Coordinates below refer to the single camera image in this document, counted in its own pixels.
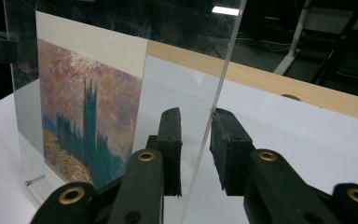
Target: purple sky in painting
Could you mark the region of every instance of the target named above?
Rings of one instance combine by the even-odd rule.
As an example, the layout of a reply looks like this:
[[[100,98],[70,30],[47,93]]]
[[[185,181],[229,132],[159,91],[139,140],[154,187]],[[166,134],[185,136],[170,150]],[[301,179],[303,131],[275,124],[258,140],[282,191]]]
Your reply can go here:
[[[62,114],[82,131],[84,84],[98,92],[97,131],[109,138],[115,154],[131,147],[142,80],[49,42],[38,40],[43,116]]]

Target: clear acrylic sheet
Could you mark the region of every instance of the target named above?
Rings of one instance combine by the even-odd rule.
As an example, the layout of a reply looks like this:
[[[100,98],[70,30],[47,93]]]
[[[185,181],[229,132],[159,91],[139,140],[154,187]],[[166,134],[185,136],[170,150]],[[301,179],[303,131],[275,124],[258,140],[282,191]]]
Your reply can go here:
[[[225,216],[214,211],[218,207],[206,200],[217,202],[218,197],[217,200],[224,204],[225,200],[236,199],[229,199],[220,189],[215,167],[210,166],[215,179],[203,179],[202,175],[197,176],[197,171],[203,154],[210,154],[209,151],[203,153],[209,141],[210,113],[217,103],[221,78],[227,70],[244,4],[245,1],[240,0],[136,3],[5,0],[9,38],[19,42],[20,60],[12,64],[12,76],[24,180],[36,199],[43,203],[57,188],[57,181],[60,182],[51,178],[54,175],[47,169],[44,157],[41,96],[45,93],[40,90],[37,52],[38,34],[43,27],[36,27],[37,12],[148,41],[132,151],[145,148],[148,135],[157,133],[163,111],[179,107],[184,143],[181,160],[183,197],[165,197],[164,220],[166,223],[200,223],[201,220],[192,213],[209,209],[211,220],[203,221],[220,217],[215,223],[225,222]],[[237,9],[234,11],[238,16],[214,13],[214,7]],[[50,34],[60,39],[60,33]],[[70,50],[81,52],[82,48]],[[218,194],[191,194],[194,184],[205,188],[217,186]],[[235,204],[238,205],[236,209],[243,211],[242,202]]]

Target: monet painting print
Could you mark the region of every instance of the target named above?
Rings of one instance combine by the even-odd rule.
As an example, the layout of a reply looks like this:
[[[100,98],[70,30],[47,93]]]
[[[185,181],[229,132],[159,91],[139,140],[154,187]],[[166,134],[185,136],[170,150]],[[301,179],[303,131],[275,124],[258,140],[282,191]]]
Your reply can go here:
[[[45,163],[96,189],[123,175],[142,79],[38,39]]]

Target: white table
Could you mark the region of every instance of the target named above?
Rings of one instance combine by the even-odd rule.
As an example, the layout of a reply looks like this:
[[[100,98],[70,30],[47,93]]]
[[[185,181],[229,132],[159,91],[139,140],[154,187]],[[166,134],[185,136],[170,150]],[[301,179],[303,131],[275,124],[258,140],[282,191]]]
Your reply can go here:
[[[29,223],[37,204],[22,175],[13,94],[0,100],[0,223]]]
[[[281,153],[309,185],[331,193],[337,183],[358,183],[358,119],[230,81],[218,107],[236,115],[256,148]],[[185,223],[247,223],[242,200],[220,189],[207,146]],[[36,208],[24,186],[11,94],[0,101],[0,223],[29,223]]]

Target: transparent plastic panel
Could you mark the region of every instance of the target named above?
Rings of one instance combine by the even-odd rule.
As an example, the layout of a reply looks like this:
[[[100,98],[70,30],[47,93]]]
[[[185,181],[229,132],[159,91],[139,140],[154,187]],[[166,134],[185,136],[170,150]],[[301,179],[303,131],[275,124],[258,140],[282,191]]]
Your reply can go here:
[[[68,182],[100,188],[123,175],[131,153],[158,133],[161,113],[179,107],[183,196],[164,198],[164,221],[193,223],[186,210],[204,202],[191,191],[245,2],[5,0],[8,34],[19,42],[12,76],[24,181],[36,199]],[[93,173],[100,162],[88,159],[89,147],[109,152],[99,157],[118,163],[113,175]]]

